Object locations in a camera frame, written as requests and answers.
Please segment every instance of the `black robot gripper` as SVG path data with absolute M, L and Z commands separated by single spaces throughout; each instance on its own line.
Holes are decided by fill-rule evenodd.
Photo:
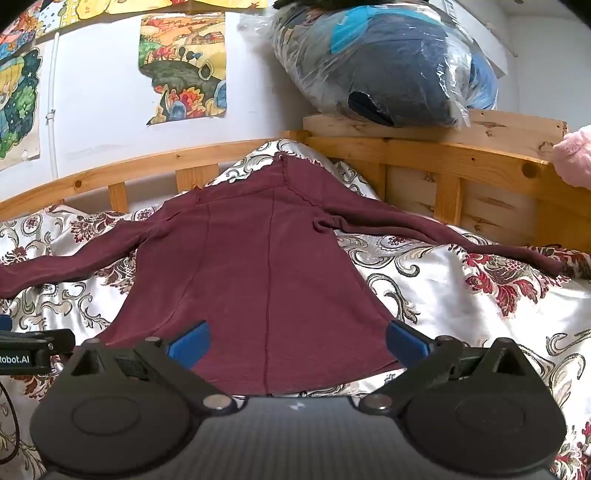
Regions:
M 359 402 L 239 405 L 158 339 L 132 351 L 85 343 L 35 411 L 31 436 L 45 480 L 553 479 L 564 418 L 520 348 L 454 338 L 432 348 Z

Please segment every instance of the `maroon shirt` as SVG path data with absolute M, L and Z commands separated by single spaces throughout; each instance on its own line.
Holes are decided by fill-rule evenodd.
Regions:
M 208 322 L 211 346 L 193 371 L 229 394 L 329 387 L 396 368 L 392 315 L 337 243 L 334 229 L 398 235 L 529 262 L 525 248 L 476 245 L 449 227 L 347 189 L 322 166 L 279 153 L 248 179 L 194 189 L 143 222 L 120 220 L 71 257 L 0 267 L 0 297 L 88 278 L 137 249 L 134 286 L 98 335 L 127 348 Z

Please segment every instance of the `plastic bag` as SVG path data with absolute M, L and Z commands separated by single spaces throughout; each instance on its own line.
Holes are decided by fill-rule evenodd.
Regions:
M 453 127 L 469 125 L 467 108 L 496 105 L 496 76 L 478 45 L 426 2 L 330 12 L 290 4 L 254 28 L 328 115 L 389 127 Z

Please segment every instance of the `metal screw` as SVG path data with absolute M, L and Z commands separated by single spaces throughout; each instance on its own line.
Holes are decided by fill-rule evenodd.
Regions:
M 209 395 L 203 399 L 203 405 L 210 410 L 223 410 L 232 405 L 232 399 L 227 395 L 215 394 Z
M 368 395 L 363 399 L 363 403 L 367 408 L 371 408 L 372 410 L 386 410 L 390 408 L 394 402 L 392 399 L 381 393 Z

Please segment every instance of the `floral bedsheet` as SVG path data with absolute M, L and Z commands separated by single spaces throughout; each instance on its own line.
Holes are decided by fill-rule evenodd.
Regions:
M 261 146 L 210 184 L 239 181 L 272 161 L 278 150 L 320 163 L 357 193 L 375 197 L 355 170 L 333 165 L 305 145 L 287 140 Z M 71 255 L 120 219 L 142 221 L 154 206 L 124 215 L 87 215 L 53 206 L 27 217 L 0 223 L 0 262 L 11 264 L 40 255 Z M 473 242 L 482 237 L 458 229 Z M 435 337 L 453 335 L 473 346 L 486 346 L 500 336 L 521 345 L 548 384 L 567 421 L 568 435 L 554 463 L 561 480 L 584 480 L 591 459 L 591 283 L 550 278 L 528 265 L 490 255 L 467 254 L 454 245 L 434 247 L 394 236 L 336 232 L 340 246 L 381 301 L 397 318 Z M 546 249 L 568 260 L 575 271 L 589 272 L 589 256 Z M 77 343 L 107 328 L 134 282 L 135 254 L 101 269 L 86 281 L 28 288 L 12 300 L 0 300 L 0 312 L 14 320 L 13 331 L 70 328 Z M 28 425 L 61 365 L 50 375 L 0 377 L 18 416 L 18 456 L 0 466 L 3 480 L 32 480 L 43 474 Z M 299 396 L 363 396 L 402 371 L 377 375 Z M 15 444 L 12 412 L 0 397 L 0 459 Z

